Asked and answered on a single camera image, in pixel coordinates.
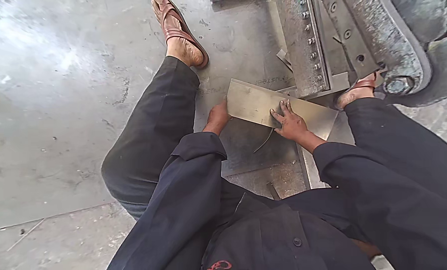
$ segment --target right hand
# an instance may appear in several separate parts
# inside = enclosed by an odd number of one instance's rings
[[[270,110],[272,116],[282,124],[282,128],[276,128],[275,131],[289,140],[298,141],[303,134],[308,132],[304,119],[293,112],[290,100],[280,101],[280,108],[283,116],[275,112],[274,109]]]
[[[312,154],[317,146],[326,143],[325,140],[317,137],[307,129],[304,119],[293,112],[290,100],[280,101],[280,107],[283,116],[276,113],[273,109],[270,110],[272,116],[282,124],[282,128],[275,129],[278,134],[295,141]]]

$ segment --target hand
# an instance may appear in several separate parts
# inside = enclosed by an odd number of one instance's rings
[[[293,112],[290,100],[280,101],[280,108],[283,116],[273,109],[270,110],[272,116],[282,124],[282,128],[276,128],[275,131],[289,140],[296,141],[303,133],[308,131],[307,125],[302,117]]]
[[[304,119],[293,112],[290,100],[280,101],[280,108],[283,116],[276,113],[274,109],[270,109],[272,116],[282,124],[281,128],[275,129],[278,134],[295,141],[310,153],[313,153],[317,146],[326,142],[307,129]]]
[[[221,131],[227,125],[230,120],[230,115],[227,111],[227,96],[223,100],[215,105],[208,113],[207,125],[203,128],[202,132],[213,132],[220,136]]]

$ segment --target left hand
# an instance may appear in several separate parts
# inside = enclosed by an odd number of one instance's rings
[[[225,96],[219,104],[210,110],[207,125],[203,128],[202,132],[213,132],[220,136],[228,120],[230,120],[230,115],[227,111],[227,96]]]

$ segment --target shirt button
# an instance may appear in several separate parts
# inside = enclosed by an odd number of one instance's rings
[[[302,245],[302,240],[300,240],[300,238],[295,237],[295,238],[293,239],[293,244],[294,244],[295,246],[299,247],[299,246]]]

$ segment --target bolt head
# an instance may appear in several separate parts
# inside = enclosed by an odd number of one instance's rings
[[[413,87],[411,80],[412,79],[407,77],[389,78],[385,83],[385,90],[390,94],[408,92]]]

